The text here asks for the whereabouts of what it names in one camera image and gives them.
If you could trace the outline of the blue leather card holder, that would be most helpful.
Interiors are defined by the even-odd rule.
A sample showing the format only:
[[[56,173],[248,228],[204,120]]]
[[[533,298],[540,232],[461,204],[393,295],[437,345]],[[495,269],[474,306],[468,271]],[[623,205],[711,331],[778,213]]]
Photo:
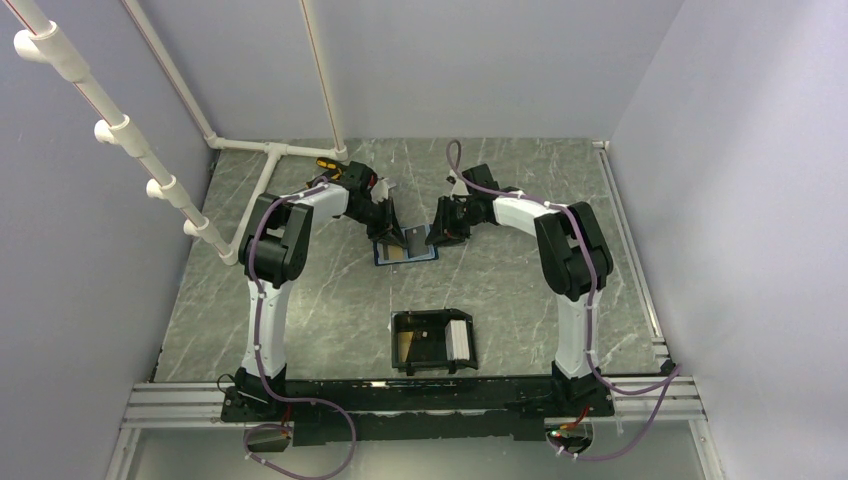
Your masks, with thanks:
[[[374,265],[380,267],[437,260],[439,258],[437,248],[426,243],[430,231],[430,225],[402,228],[401,232],[407,242],[405,248],[374,243]]]

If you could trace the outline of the dark grey credit card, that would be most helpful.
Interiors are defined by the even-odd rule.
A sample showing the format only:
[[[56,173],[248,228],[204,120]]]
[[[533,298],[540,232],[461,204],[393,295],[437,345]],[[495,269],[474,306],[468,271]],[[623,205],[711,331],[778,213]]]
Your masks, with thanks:
[[[410,259],[423,257],[429,254],[426,244],[427,230],[425,225],[410,227],[404,231],[407,241],[407,256]]]

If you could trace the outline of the black plastic card tray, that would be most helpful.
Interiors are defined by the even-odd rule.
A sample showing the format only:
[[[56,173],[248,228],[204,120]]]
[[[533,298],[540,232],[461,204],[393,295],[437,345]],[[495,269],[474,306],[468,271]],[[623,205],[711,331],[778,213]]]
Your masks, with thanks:
[[[471,341],[471,359],[450,361],[446,353],[445,327],[451,320],[465,320],[468,323]],[[446,371],[455,374],[461,369],[479,369],[479,360],[474,335],[473,317],[459,309],[435,309],[415,311],[394,311],[390,317],[391,365],[392,368],[413,376],[423,371]],[[397,334],[401,331],[421,331],[427,334],[421,359],[417,362],[398,361]]]

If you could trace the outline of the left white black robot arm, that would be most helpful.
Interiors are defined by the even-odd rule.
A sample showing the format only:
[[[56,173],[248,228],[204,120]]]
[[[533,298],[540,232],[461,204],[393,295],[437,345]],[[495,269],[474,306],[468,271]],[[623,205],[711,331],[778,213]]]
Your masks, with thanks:
[[[257,197],[238,250],[248,280],[250,326],[234,381],[261,419],[275,419],[287,406],[286,316],[314,228],[345,216],[364,225],[371,242],[405,248],[389,189],[387,179],[352,162],[341,169],[327,167],[297,192]]]

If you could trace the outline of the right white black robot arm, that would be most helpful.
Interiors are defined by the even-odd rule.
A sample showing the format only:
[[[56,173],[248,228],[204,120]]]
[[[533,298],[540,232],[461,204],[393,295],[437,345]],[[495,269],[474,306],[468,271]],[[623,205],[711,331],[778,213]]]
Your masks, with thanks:
[[[545,281],[558,305],[558,346],[553,361],[551,401],[557,411],[574,415],[591,393],[601,389],[595,366],[601,298],[614,262],[594,211],[586,202],[562,205],[521,190],[502,191],[486,164],[447,177],[451,194],[438,199],[428,245],[465,242],[481,223],[511,227],[535,238]]]

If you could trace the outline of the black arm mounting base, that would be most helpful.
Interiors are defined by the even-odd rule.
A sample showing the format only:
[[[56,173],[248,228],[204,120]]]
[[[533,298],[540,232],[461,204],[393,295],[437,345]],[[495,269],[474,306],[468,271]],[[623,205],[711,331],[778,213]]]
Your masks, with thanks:
[[[570,397],[552,375],[366,380],[289,380],[285,400],[224,391],[229,424],[285,422],[296,446],[330,442],[509,437],[540,441],[558,419],[611,417],[612,395]]]

